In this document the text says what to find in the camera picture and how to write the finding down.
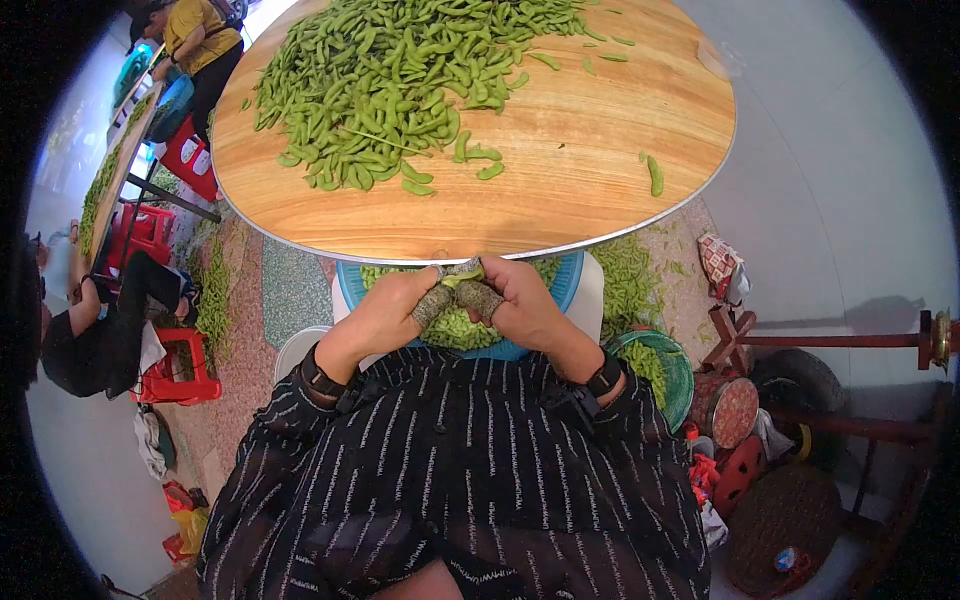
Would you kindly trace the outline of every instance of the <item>yellow plastic bag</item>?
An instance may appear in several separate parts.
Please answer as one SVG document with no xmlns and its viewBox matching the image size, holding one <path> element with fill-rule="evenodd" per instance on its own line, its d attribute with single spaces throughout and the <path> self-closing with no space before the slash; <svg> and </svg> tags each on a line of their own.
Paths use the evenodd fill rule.
<svg viewBox="0 0 960 600">
<path fill-rule="evenodd" d="M 183 539 L 181 554 L 197 554 L 200 544 L 204 540 L 204 529 L 210 521 L 206 509 L 192 511 L 177 511 L 170 517 L 180 526 L 180 537 Z"/>
</svg>

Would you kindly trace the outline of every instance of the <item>black cap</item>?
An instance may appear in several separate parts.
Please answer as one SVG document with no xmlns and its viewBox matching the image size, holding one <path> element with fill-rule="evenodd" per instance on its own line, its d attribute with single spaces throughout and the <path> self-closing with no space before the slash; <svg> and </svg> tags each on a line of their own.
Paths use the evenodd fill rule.
<svg viewBox="0 0 960 600">
<path fill-rule="evenodd" d="M 157 11 L 162 11 L 164 3 L 160 0 L 154 0 L 143 5 L 140 9 L 134 9 L 133 21 L 130 24 L 130 49 L 127 54 L 133 52 L 136 42 L 143 37 L 143 30 L 150 25 L 150 15 Z"/>
</svg>

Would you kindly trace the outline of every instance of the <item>green plastic basket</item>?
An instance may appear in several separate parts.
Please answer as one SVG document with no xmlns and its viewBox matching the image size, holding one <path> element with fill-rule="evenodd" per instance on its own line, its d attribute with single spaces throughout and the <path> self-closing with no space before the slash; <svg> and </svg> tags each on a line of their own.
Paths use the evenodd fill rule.
<svg viewBox="0 0 960 600">
<path fill-rule="evenodd" d="M 620 350 L 629 344 L 643 344 L 657 352 L 666 377 L 666 407 L 663 409 L 663 416 L 670 426 L 670 433 L 677 433 L 686 419 L 686 414 L 690 412 L 690 403 L 693 401 L 693 367 L 690 359 L 686 357 L 684 347 L 655 329 L 638 329 L 610 340 L 607 343 L 607 352 L 619 356 Z"/>
</svg>

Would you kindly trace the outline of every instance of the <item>black striped shirt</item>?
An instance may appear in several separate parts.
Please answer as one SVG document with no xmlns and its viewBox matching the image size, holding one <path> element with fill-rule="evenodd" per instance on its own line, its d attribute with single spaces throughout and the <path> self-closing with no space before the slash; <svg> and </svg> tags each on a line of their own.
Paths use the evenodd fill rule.
<svg viewBox="0 0 960 600">
<path fill-rule="evenodd" d="M 364 598 L 444 561 L 465 598 L 703 598 L 684 446 L 646 379 L 592 435 L 540 407 L 546 358 L 402 348 L 347 414 L 280 381 L 237 449 L 197 572 L 210 598 Z"/>
</svg>

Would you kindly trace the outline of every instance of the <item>black pants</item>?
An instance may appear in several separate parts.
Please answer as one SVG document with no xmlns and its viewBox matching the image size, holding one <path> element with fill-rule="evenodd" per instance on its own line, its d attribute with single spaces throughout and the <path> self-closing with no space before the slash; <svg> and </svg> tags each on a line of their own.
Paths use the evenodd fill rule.
<svg viewBox="0 0 960 600">
<path fill-rule="evenodd" d="M 197 137 L 206 144 L 208 151 L 210 140 L 206 135 L 206 119 L 210 116 L 210 111 L 216 108 L 220 95 L 224 93 L 224 87 L 227 87 L 230 73 L 242 56 L 243 40 L 238 41 L 193 76 L 193 129 L 197 132 Z"/>
<path fill-rule="evenodd" d="M 138 250 L 127 261 L 116 309 L 110 312 L 106 343 L 112 356 L 107 397 L 120 396 L 136 383 L 140 371 L 140 345 L 146 323 L 147 296 L 170 313 L 180 304 L 180 278 Z"/>
</svg>

